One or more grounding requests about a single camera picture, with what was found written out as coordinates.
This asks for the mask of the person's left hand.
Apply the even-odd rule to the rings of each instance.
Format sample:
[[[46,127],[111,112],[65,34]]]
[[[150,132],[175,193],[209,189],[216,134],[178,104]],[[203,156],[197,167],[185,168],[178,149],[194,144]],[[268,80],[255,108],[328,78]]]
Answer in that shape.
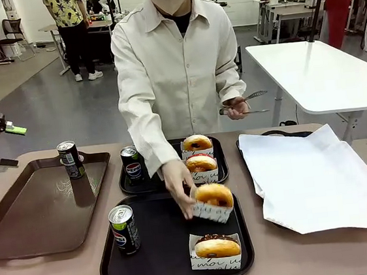
[[[225,113],[231,120],[244,119],[250,112],[250,107],[244,97],[235,97],[223,102]]]

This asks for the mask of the person's right hand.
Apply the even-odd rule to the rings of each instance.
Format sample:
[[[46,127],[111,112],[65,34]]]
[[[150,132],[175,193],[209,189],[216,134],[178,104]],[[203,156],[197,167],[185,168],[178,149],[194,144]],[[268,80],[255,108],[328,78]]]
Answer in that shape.
[[[181,160],[172,160],[162,165],[161,172],[167,190],[180,207],[185,219],[192,219],[195,200],[185,193],[185,187],[195,187],[190,171]]]

